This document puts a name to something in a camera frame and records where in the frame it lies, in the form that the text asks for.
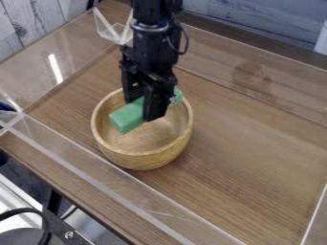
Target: black cable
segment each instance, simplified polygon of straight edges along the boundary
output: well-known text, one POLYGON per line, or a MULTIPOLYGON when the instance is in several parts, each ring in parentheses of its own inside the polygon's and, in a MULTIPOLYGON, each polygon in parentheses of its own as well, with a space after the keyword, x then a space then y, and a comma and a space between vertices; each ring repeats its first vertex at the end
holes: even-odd
POLYGON ((48 235, 48 224, 46 222, 46 216, 44 216, 44 213, 40 212, 39 210, 35 210, 35 209, 31 209, 31 208, 24 208, 24 209, 16 209, 16 210, 12 210, 12 211, 8 211, 8 212, 3 212, 0 214, 0 222, 4 221, 6 219, 22 214, 22 213, 27 213, 27 212, 32 212, 32 213, 36 213, 44 220, 44 235, 40 239, 40 242, 39 242, 39 245, 46 245, 47 243, 47 235, 48 235))
POLYGON ((177 49, 177 47, 174 47, 174 45, 173 45, 173 43, 171 43, 171 40, 170 40, 170 36, 167 36, 166 39, 167 39, 169 46, 170 46, 170 48, 173 49, 173 51, 177 52, 177 53, 182 56, 182 55, 185 55, 185 54, 187 53, 187 51, 189 51, 189 49, 190 49, 190 35, 189 35, 189 33, 187 33, 187 31, 186 31, 186 29, 185 29, 185 27, 183 27, 182 25, 179 26, 179 28, 181 28, 181 30, 182 30, 182 32, 183 32, 183 34, 185 34, 186 39, 187 39, 185 51, 179 51, 179 50, 177 49))

